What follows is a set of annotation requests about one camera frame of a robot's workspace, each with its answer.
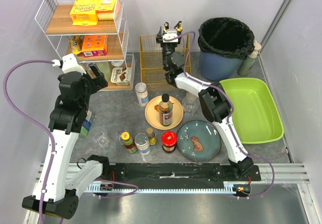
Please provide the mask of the glass oil bottle gold spout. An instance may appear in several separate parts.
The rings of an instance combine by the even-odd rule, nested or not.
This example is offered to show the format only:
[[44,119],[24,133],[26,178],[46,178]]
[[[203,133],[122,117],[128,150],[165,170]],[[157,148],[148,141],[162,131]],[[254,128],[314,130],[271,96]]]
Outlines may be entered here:
[[[176,25],[174,26],[174,29],[177,31],[177,36],[178,34],[182,34],[183,32],[183,26],[182,26],[182,21],[179,20]],[[178,49],[178,47],[180,46],[180,44],[178,44],[178,39],[176,39],[176,42],[175,42],[175,50],[176,51],[179,51],[180,49]]]

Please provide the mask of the white lid spice jar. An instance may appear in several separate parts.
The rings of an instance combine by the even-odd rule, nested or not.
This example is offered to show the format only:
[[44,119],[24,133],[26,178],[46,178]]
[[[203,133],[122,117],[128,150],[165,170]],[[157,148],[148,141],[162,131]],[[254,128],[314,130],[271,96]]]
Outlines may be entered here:
[[139,82],[135,86],[135,92],[138,99],[138,103],[141,107],[146,107],[149,102],[147,86],[145,83]]

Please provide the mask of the dark soy sauce bottle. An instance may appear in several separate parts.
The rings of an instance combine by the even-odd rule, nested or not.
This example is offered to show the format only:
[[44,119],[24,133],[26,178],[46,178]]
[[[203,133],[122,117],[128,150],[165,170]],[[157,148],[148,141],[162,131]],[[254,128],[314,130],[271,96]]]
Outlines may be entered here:
[[158,105],[159,121],[163,126],[169,126],[173,121],[173,104],[168,94],[162,95],[162,100]]

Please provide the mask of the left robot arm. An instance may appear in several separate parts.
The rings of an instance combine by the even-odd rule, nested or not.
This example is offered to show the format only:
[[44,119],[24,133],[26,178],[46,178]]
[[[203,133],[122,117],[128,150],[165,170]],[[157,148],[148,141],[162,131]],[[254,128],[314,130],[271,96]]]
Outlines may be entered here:
[[108,158],[91,155],[79,172],[66,180],[71,153],[87,117],[90,96],[108,86],[99,68],[94,63],[89,66],[96,76],[94,79],[83,69],[58,77],[60,95],[50,114],[46,158],[36,189],[22,201],[25,209],[71,219],[87,187],[107,172]]

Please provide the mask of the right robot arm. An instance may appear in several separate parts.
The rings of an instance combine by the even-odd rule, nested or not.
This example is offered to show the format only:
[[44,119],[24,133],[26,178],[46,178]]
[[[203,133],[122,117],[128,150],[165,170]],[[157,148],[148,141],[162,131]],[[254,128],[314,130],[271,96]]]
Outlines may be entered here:
[[174,29],[165,23],[159,28],[156,42],[162,48],[163,69],[169,85],[182,89],[198,97],[204,117],[218,130],[228,153],[228,160],[232,173],[236,177],[246,175],[254,162],[248,154],[237,134],[232,122],[234,106],[220,83],[208,83],[199,80],[186,72],[186,62],[189,53],[183,56],[176,51],[181,38],[190,32],[182,33],[180,25]]

